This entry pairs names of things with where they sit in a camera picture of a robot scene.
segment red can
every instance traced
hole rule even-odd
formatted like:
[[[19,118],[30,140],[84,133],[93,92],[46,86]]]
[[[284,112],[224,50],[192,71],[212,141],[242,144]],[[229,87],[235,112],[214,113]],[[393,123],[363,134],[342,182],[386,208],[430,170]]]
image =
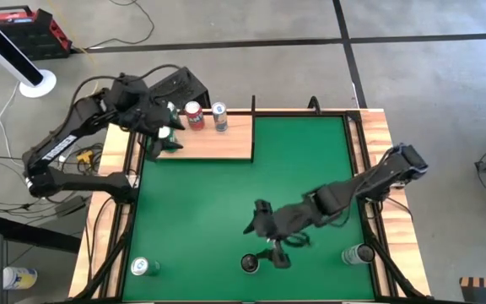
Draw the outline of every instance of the red can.
[[[206,122],[203,120],[202,107],[196,101],[188,102],[185,105],[186,119],[192,130],[198,131],[205,127]]]

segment green mat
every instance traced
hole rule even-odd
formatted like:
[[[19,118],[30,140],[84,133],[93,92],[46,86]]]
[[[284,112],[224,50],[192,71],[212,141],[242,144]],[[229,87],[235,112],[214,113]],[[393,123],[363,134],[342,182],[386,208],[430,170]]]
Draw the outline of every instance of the green mat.
[[[363,241],[358,210],[342,229],[310,227],[312,247],[290,248],[290,269],[261,261],[240,269],[246,253],[268,247],[243,235],[257,198],[276,209],[301,194],[351,177],[343,121],[337,117],[258,117],[255,161],[162,160],[143,167],[124,301],[266,301],[372,299],[367,265],[348,266],[341,252]],[[130,273],[146,257],[157,276]]]

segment concrete floor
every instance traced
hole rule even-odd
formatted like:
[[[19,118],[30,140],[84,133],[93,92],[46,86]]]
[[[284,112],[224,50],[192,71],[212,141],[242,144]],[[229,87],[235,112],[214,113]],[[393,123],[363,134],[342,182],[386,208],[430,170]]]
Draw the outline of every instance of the concrete floor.
[[[146,19],[133,6],[118,7],[106,0],[54,2],[72,25],[79,46],[112,36],[138,40],[149,30]],[[144,45],[340,37],[331,0],[140,3],[156,25]],[[0,6],[9,4],[51,11],[44,0],[0,0]],[[486,33],[484,0],[342,0],[341,4],[351,37]],[[486,276],[486,192],[473,167],[486,151],[486,40],[353,45],[353,49],[368,106],[385,108],[393,140],[414,144],[429,163],[427,176],[408,187],[408,202],[432,294],[461,300],[459,277]],[[38,100],[17,96],[5,117],[13,155],[20,156],[62,121],[82,79],[100,73],[141,74],[168,62],[187,65],[209,88],[213,100],[224,101],[228,107],[250,106],[253,94],[260,107],[301,107],[311,95],[323,107],[356,107],[341,45],[93,56],[99,63],[97,69],[84,55],[36,63],[57,75],[58,86]],[[164,75],[150,77],[148,83]],[[0,67],[0,111],[14,85],[15,80]],[[99,133],[82,144],[103,138]],[[0,155],[5,154],[0,130]],[[23,184],[0,166],[0,202],[29,201]],[[42,225],[50,229],[73,233],[84,227],[84,212],[45,221]],[[9,258],[22,248],[9,246]],[[10,301],[64,299],[74,260],[67,253],[32,250],[17,265],[38,268],[40,282],[32,290],[9,293]]]

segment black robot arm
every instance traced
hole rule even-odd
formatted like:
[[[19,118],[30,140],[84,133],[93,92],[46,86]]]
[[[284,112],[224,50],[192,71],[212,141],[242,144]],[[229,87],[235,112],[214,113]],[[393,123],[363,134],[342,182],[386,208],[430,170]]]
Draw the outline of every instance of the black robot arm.
[[[123,172],[108,176],[82,176],[50,167],[50,163],[83,136],[107,128],[109,123],[148,136],[155,158],[162,149],[179,149],[179,144],[159,140],[163,126],[184,129],[172,118],[165,101],[157,101],[143,80],[120,75],[111,89],[84,97],[73,103],[65,121],[38,145],[22,155],[24,176],[30,194],[48,197],[63,190],[104,191],[116,203],[131,203],[135,198],[132,185]]]
[[[303,247],[310,244],[309,237],[303,230],[314,225],[323,227],[333,225],[341,213],[355,199],[358,204],[367,201],[383,201],[394,184],[406,185],[420,178],[427,171],[427,164],[411,145],[399,144],[389,149],[380,162],[356,177],[344,182],[332,182],[317,187],[303,195],[303,202],[285,205],[273,212],[271,204],[258,199],[255,202],[254,218],[243,231],[244,234],[255,231],[258,236],[273,241],[273,248],[255,255],[273,262],[277,268],[289,268],[288,254],[281,244],[290,247]],[[407,296],[424,296],[409,283],[399,268],[391,260],[386,250],[370,228],[366,214],[364,216],[364,235],[367,244],[375,249],[391,271],[402,291]],[[242,263],[255,263],[252,255],[247,255]]]

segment wooden table frame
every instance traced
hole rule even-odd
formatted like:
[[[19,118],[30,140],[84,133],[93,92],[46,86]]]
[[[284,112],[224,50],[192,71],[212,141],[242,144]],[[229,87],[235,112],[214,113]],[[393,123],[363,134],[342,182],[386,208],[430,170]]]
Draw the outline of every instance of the wooden table frame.
[[[230,110],[229,114],[246,114],[252,115],[253,118],[263,116],[311,117],[319,115],[318,111],[313,109],[255,110],[253,106],[251,110]],[[321,115],[340,116],[343,118],[345,129],[349,130],[349,133],[347,133],[348,150],[352,159],[351,165],[354,173],[362,172],[376,165],[386,150],[392,146],[383,110],[326,109],[321,110]],[[140,149],[139,142],[142,140],[141,135],[125,133],[117,126],[110,126],[106,135],[99,173],[107,175],[114,171],[125,171],[130,175],[136,174],[140,176],[145,155],[143,149]],[[391,191],[391,197],[408,206],[404,191],[393,190]],[[87,219],[87,228],[90,236],[93,235],[93,224],[97,216],[99,216],[100,207],[108,198],[109,195],[107,193],[94,193]],[[128,224],[131,227],[130,233],[132,234],[134,210],[134,206],[115,205],[113,202],[108,203],[102,210],[94,236],[95,249],[91,265],[93,273],[98,271],[106,258],[106,254],[114,247],[117,239],[124,231],[129,215],[131,215],[131,222]],[[366,212],[368,215],[373,215],[376,211],[375,205],[373,207],[367,206]],[[384,204],[382,213],[377,214],[375,220],[371,221],[371,227],[381,243],[387,245],[385,248],[389,251],[398,268],[416,289],[428,295],[429,287],[409,214],[394,205]],[[113,263],[109,277],[103,281],[95,293],[96,297],[121,297],[127,266],[127,263],[122,263],[122,261],[127,260],[129,247],[127,246]],[[88,265],[87,242],[86,238],[83,237],[69,296],[77,295],[85,287]],[[382,296],[397,295],[396,285],[379,258],[370,265],[370,272],[373,279],[373,289],[376,294]]]

